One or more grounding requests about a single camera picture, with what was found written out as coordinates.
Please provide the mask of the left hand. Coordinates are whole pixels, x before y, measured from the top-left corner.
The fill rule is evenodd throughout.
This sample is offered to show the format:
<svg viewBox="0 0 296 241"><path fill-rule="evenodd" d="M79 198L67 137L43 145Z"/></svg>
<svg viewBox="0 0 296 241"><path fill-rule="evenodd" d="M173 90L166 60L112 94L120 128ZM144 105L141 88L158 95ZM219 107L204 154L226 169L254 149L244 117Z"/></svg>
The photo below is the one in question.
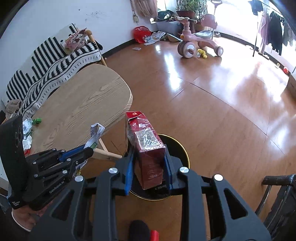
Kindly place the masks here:
<svg viewBox="0 0 296 241"><path fill-rule="evenodd" d="M41 210L34 211L28 205L20 207L18 209L12 209L11 215L14 221L27 232L31 232L31 230L35 227L36 223L39 219L44 215L48 207L52 204L51 201Z"/></svg>

